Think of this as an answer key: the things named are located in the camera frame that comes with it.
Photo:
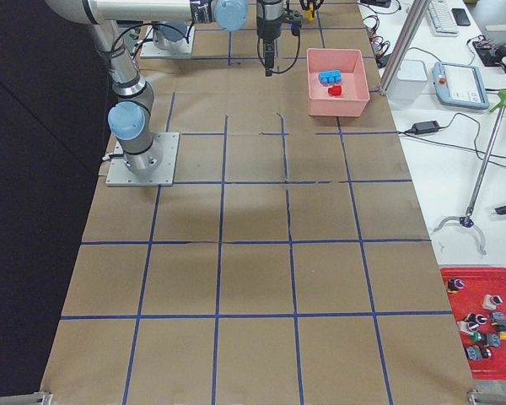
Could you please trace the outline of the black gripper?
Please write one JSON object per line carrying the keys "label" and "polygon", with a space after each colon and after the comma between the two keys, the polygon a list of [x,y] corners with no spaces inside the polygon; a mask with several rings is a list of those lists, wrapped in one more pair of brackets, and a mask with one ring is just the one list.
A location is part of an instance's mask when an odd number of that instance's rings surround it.
{"label": "black gripper", "polygon": [[299,3],[304,11],[316,11],[324,3],[324,0],[300,0]]}
{"label": "black gripper", "polygon": [[266,77],[272,76],[275,62],[275,40],[281,35],[282,25],[289,24],[292,35],[300,36],[302,20],[303,15],[296,10],[283,12],[277,17],[264,16],[261,10],[257,11],[256,33],[263,40],[262,56]]}

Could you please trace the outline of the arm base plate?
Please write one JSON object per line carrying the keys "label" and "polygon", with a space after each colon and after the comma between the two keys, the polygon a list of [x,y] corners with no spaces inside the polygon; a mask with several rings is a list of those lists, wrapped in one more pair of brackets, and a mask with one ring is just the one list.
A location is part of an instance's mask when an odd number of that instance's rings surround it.
{"label": "arm base plate", "polygon": [[171,29],[149,29],[142,46],[140,57],[144,59],[185,59],[192,57],[195,28],[187,24],[178,26],[180,33]]}
{"label": "arm base plate", "polygon": [[126,154],[116,142],[106,175],[107,186],[173,186],[180,134],[152,135],[151,148],[139,155]]}

